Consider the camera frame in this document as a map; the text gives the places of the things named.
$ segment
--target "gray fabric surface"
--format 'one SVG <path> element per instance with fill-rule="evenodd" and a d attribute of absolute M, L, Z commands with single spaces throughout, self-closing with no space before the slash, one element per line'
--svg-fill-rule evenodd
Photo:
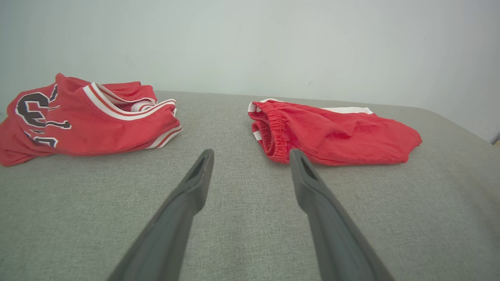
<path fill-rule="evenodd" d="M 215 150 L 183 281 L 320 279 L 287 165 L 266 158 L 244 95 L 158 91 L 184 131 L 162 149 L 0 167 L 0 280 L 105 280 L 198 155 Z M 500 280 L 500 149 L 427 110 L 368 106 L 416 129 L 408 163 L 316 166 L 397 280 Z"/>

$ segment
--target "red clothing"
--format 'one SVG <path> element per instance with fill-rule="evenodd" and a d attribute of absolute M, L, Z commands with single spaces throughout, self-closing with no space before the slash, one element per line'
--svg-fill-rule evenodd
<path fill-rule="evenodd" d="M 157 102 L 150 85 L 100 85 L 59 73 L 55 83 L 21 92 L 8 105 L 0 164 L 161 148 L 182 130 L 175 111 L 176 101 Z"/>
<path fill-rule="evenodd" d="M 311 162 L 330 166 L 407 162 L 422 143 L 419 133 L 367 112 L 338 113 L 272 99 L 248 107 L 253 134 L 272 161 L 288 163 L 290 150 L 300 149 Z"/>

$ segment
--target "jersey number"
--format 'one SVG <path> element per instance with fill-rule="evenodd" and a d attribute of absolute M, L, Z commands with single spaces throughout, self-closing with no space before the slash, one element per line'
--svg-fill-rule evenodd
<path fill-rule="evenodd" d="M 24 122 L 32 127 L 31 129 L 33 133 L 36 134 L 45 134 L 45 128 L 47 126 L 54 126 L 61 129 L 71 129 L 71 124 L 67 120 L 63 122 L 56 121 L 48 121 L 44 116 L 43 112 L 49 112 L 51 110 L 59 108 L 59 106 L 50 108 L 50 103 L 56 99 L 58 95 L 58 87 L 54 86 L 54 90 L 50 95 L 50 98 L 42 94 L 41 92 L 34 92 L 27 95 L 24 95 L 17 102 L 17 106 L 15 108 L 15 113 L 24 120 Z M 31 110 L 30 104 L 35 104 L 37 109 L 39 110 Z M 42 137 L 42 136 L 31 136 L 30 133 L 26 133 L 33 141 L 51 146 L 53 148 L 56 147 L 58 140 L 55 137 Z"/>

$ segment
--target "jersey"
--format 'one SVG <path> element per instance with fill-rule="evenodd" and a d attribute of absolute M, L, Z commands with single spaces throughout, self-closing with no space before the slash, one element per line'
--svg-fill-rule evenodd
<path fill-rule="evenodd" d="M 56 153 L 97 156 L 162 148 L 181 130 L 176 101 L 140 82 L 99 84 L 62 74 L 21 92 L 0 124 L 0 164 Z"/>

